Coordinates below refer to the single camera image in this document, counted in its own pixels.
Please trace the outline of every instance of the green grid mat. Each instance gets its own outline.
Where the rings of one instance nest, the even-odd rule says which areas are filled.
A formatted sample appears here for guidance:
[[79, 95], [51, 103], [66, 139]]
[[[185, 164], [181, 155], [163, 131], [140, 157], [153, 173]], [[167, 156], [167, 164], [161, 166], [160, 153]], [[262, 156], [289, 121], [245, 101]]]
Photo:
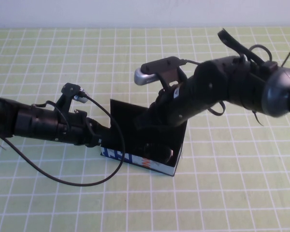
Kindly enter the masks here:
[[[290, 50], [290, 28], [226, 29], [246, 47], [265, 45], [279, 64]], [[26, 104], [56, 101], [71, 82], [107, 110], [110, 98], [149, 106], [161, 85], [137, 86], [134, 70], [167, 56], [202, 62], [235, 55], [219, 40], [219, 30], [0, 29], [0, 96]], [[183, 67], [187, 76], [194, 69]], [[94, 105], [73, 102], [74, 109], [109, 125]], [[0, 232], [288, 231], [290, 115], [259, 119], [264, 127], [231, 104], [221, 117], [203, 112], [189, 120], [175, 177], [124, 164], [105, 184], [87, 188], [43, 177], [2, 144]], [[101, 180], [118, 165], [98, 148], [11, 141], [68, 181]]]

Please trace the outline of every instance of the black clip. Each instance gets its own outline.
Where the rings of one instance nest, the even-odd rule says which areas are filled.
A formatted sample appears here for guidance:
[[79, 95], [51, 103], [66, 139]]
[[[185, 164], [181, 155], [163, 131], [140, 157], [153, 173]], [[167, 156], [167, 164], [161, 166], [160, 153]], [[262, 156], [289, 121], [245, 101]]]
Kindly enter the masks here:
[[179, 68], [187, 62], [178, 57], [167, 57], [155, 60], [141, 66], [141, 72], [147, 75], [155, 74], [159, 78], [164, 91], [169, 92], [170, 83], [177, 82], [178, 84], [187, 80], [187, 76]]

